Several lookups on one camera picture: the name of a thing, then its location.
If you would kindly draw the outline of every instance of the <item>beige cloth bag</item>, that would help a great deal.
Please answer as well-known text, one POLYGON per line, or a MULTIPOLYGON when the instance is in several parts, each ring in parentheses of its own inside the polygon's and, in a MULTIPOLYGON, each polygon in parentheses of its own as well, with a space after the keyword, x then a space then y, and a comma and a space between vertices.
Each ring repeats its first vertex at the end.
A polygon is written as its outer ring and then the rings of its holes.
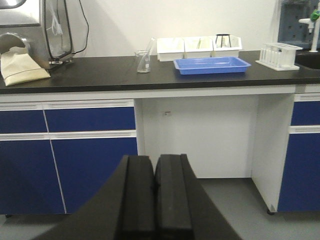
POLYGON ((50 78, 23 47, 14 46, 1 54, 1 74, 6 86, 50 78))

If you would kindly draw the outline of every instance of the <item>blue cabinet door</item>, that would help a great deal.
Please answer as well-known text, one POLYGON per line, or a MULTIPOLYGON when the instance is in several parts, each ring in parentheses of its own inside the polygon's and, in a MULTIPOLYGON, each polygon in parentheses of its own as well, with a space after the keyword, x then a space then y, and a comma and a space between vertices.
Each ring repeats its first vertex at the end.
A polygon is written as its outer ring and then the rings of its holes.
POLYGON ((290 135, 277 210, 320 211, 320 133, 290 135))
POLYGON ((134 137, 59 139, 52 144, 67 213, 95 195, 123 155, 137 154, 134 137))
POLYGON ((0 214, 64 214, 49 140, 0 141, 0 214))

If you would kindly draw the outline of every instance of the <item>cabinet foot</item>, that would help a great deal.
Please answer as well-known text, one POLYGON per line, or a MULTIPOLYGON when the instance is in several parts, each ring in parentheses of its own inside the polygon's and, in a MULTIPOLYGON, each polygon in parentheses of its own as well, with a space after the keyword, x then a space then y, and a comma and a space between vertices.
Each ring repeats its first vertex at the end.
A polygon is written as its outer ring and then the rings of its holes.
POLYGON ((269 214, 269 215, 271 215, 271 216, 273 216, 273 215, 276 214, 275 212, 271 212, 271 211, 269 210, 269 208, 267 208, 266 213, 269 214))

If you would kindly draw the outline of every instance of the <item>blue drawer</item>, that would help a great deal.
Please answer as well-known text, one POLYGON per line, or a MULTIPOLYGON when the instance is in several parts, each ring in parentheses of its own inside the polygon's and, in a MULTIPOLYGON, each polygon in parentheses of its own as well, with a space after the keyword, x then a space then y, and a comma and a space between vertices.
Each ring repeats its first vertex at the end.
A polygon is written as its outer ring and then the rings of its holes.
POLYGON ((295 102, 291 125, 320 125, 320 101, 295 102))
POLYGON ((42 110, 0 111, 0 134, 46 132, 42 110))
POLYGON ((136 129, 133 107, 45 110, 50 132, 136 129))

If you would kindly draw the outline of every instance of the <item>cabinet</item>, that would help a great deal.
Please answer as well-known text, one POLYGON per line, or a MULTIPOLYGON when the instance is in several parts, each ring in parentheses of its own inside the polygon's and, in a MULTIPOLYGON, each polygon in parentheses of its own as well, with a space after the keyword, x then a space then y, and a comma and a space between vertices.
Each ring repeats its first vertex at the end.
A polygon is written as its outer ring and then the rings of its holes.
POLYGON ((73 213, 137 154, 132 100, 0 104, 0 122, 1 214, 73 213))
POLYGON ((320 211, 320 95, 297 94, 278 212, 320 211))
POLYGON ((252 165, 257 189, 271 212, 319 211, 320 95, 261 100, 252 165))

